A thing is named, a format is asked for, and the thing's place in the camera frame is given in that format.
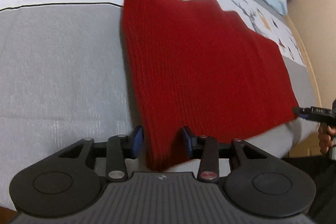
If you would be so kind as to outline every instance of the gray fabric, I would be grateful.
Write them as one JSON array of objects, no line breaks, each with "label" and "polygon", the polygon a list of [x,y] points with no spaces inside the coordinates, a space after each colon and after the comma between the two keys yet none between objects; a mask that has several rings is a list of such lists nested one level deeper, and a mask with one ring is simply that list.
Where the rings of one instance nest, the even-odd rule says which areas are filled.
[{"label": "gray fabric", "polygon": [[302,105],[302,107],[315,105],[314,90],[311,87],[307,68],[298,65],[287,57],[284,57],[283,61],[288,69],[289,78],[298,103]]},{"label": "gray fabric", "polygon": [[83,137],[106,141],[139,124],[120,11],[54,5],[0,12],[0,205],[13,208],[8,186],[22,168]]}]

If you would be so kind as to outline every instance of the red knit sweater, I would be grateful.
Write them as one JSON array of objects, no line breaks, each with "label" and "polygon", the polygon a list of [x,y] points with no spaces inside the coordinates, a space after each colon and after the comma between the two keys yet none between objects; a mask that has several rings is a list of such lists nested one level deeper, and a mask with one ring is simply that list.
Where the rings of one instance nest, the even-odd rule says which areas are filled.
[{"label": "red knit sweater", "polygon": [[125,0],[122,27],[151,169],[186,160],[183,126],[228,143],[295,118],[278,45],[216,0]]}]

